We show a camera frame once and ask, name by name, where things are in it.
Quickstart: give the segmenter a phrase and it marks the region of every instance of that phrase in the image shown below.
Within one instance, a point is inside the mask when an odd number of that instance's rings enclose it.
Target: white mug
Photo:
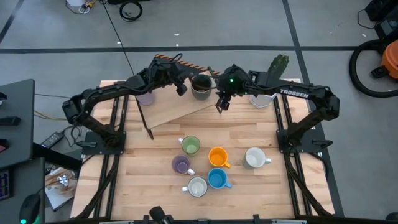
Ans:
[[[261,149],[252,147],[244,154],[242,165],[247,169],[253,169],[262,167],[264,164],[269,164],[271,162],[272,160],[267,158]]]
[[[183,192],[189,192],[194,197],[202,197],[207,192],[207,182],[201,177],[194,177],[188,182],[188,186],[182,187]]]

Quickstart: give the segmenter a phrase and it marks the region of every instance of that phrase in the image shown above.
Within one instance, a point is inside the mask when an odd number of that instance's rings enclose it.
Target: orange mug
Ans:
[[[231,168],[231,164],[228,163],[228,153],[222,147],[214,147],[210,150],[209,161],[215,167]]]

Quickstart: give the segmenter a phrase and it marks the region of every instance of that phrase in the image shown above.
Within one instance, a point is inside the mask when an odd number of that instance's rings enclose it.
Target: keyboard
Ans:
[[[9,170],[0,170],[0,200],[10,198],[11,190]]]

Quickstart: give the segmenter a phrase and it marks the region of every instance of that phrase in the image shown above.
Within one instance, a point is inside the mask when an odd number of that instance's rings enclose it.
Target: purple mug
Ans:
[[[190,169],[191,162],[189,158],[184,155],[177,155],[173,158],[172,168],[178,174],[195,175],[195,171]]]

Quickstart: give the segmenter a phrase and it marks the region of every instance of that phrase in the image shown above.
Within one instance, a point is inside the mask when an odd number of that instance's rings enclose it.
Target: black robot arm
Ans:
[[[232,96],[243,95],[283,95],[295,96],[314,102],[316,110],[298,123],[292,123],[288,130],[288,142],[299,146],[304,133],[323,120],[330,121],[338,117],[340,100],[327,86],[306,85],[274,78],[266,72],[249,71],[233,65],[218,77],[214,77],[220,96],[217,106],[227,110]]]
[[[159,63],[155,58],[148,68],[128,78],[125,82],[87,89],[83,93],[73,96],[62,105],[68,122],[73,125],[85,126],[99,134],[107,146],[114,146],[118,143],[118,134],[120,133],[117,133],[114,127],[102,124],[90,115],[94,106],[102,101],[126,95],[143,95],[157,88],[173,84],[177,87],[178,95],[182,96],[187,90],[184,79],[188,78],[189,74],[185,73],[179,67],[180,65],[175,63],[176,61]]]

